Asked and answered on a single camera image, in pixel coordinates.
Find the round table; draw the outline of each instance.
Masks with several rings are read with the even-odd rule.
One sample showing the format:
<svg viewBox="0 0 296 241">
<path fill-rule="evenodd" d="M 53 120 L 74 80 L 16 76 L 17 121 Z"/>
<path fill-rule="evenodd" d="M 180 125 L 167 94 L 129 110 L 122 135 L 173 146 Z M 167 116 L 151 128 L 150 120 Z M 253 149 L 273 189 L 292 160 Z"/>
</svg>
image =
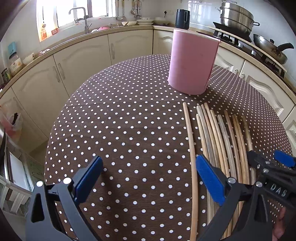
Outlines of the round table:
<svg viewBox="0 0 296 241">
<path fill-rule="evenodd" d="M 80 205 L 103 240 L 189 240 L 192 186 L 183 102 L 197 154 L 202 151 L 196 105 L 204 102 L 222 116 L 224 110 L 245 115 L 254 150 L 268 160 L 274 161 L 276 148 L 292 153 L 270 104 L 237 75 L 215 65 L 206 91 L 192 96 L 170 87 L 169 66 L 169 55 L 152 55 L 101 71 L 71 96 L 52 128 L 47 184 L 72 177 L 95 155 L 103 159 L 104 172 Z M 202 233 L 207 200 L 198 178 Z M 58 210 L 68 235 L 75 237 L 61 206 Z"/>
</svg>

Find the white cabinet door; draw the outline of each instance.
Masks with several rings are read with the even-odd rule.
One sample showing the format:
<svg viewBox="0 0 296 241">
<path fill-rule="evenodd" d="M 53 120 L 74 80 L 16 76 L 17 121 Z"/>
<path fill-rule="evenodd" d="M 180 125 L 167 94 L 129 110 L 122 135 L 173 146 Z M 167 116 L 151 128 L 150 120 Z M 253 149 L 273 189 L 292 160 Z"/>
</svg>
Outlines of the white cabinet door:
<svg viewBox="0 0 296 241">
<path fill-rule="evenodd" d="M 53 56 L 27 71 L 12 89 L 28 115 L 49 137 L 54 121 L 69 98 Z"/>
<path fill-rule="evenodd" d="M 108 36 L 99 36 L 54 54 L 65 88 L 71 96 L 88 78 L 111 66 Z"/>
<path fill-rule="evenodd" d="M 294 106 L 287 119 L 283 122 L 287 136 L 291 143 L 293 156 L 296 156 L 296 107 Z"/>
<path fill-rule="evenodd" d="M 171 54 L 173 45 L 173 32 L 154 30 L 153 54 Z"/>
<path fill-rule="evenodd" d="M 152 54 L 152 29 L 108 34 L 108 38 L 112 64 Z"/>
<path fill-rule="evenodd" d="M 215 64 L 235 74 L 239 74 L 244 64 L 244 59 L 237 54 L 219 46 Z"/>
<path fill-rule="evenodd" d="M 11 113 L 18 112 L 22 117 L 22 130 L 20 139 L 12 140 L 26 153 L 29 153 L 40 146 L 42 143 L 48 140 L 48 138 L 42 133 L 42 131 L 36 126 L 36 124 L 29 117 L 27 112 L 23 109 L 19 103 L 13 90 L 10 88 L 0 99 L 0 105 L 4 109 L 9 109 Z"/>
<path fill-rule="evenodd" d="M 240 77 L 264 96 L 282 122 L 286 119 L 294 103 L 277 83 L 247 60 L 244 62 Z"/>
</svg>

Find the blue rubber pad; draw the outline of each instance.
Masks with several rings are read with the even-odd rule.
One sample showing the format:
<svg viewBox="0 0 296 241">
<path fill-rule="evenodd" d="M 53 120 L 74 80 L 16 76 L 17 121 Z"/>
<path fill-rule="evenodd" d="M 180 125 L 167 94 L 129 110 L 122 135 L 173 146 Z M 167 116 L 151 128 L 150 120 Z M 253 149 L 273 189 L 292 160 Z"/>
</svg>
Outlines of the blue rubber pad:
<svg viewBox="0 0 296 241">
<path fill-rule="evenodd" d="M 290 156 L 282 151 L 275 150 L 274 151 L 274 158 L 287 167 L 294 167 L 295 166 L 295 157 Z"/>
<path fill-rule="evenodd" d="M 224 186 L 202 155 L 199 155 L 196 158 L 196 169 L 213 200 L 222 206 L 225 202 Z"/>
<path fill-rule="evenodd" d="M 98 156 L 75 188 L 74 202 L 84 203 L 103 170 L 103 160 Z"/>
</svg>

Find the pink cylindrical holder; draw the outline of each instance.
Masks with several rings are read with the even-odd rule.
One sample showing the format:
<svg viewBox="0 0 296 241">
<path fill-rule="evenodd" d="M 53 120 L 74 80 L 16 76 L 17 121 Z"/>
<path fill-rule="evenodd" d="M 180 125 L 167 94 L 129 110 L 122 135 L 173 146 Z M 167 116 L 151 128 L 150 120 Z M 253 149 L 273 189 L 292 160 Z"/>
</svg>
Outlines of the pink cylindrical holder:
<svg viewBox="0 0 296 241">
<path fill-rule="evenodd" d="M 175 29 L 169 84 L 176 90 L 199 95 L 210 78 L 220 40 L 205 34 Z"/>
</svg>

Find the silver bolt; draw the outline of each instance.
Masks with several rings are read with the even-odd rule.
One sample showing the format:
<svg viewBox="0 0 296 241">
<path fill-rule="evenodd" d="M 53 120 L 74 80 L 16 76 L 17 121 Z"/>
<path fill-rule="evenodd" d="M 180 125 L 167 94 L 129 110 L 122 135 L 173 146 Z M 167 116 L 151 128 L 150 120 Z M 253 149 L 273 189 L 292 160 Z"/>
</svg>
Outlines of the silver bolt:
<svg viewBox="0 0 296 241">
<path fill-rule="evenodd" d="M 42 186 L 43 186 L 43 182 L 42 182 L 42 181 L 38 181 L 38 182 L 36 183 L 36 186 L 37 186 L 37 187 L 42 187 Z"/>
<path fill-rule="evenodd" d="M 236 179 L 235 178 L 233 178 L 233 177 L 230 177 L 230 178 L 228 178 L 228 180 L 227 180 L 229 183 L 231 183 L 231 184 L 234 184 L 234 183 L 236 183 Z"/>
<path fill-rule="evenodd" d="M 72 179 L 69 178 L 69 177 L 66 177 L 64 180 L 63 180 L 63 183 L 64 184 L 70 184 L 72 182 Z"/>
<path fill-rule="evenodd" d="M 261 188 L 262 187 L 262 182 L 256 182 L 256 186 Z"/>
</svg>

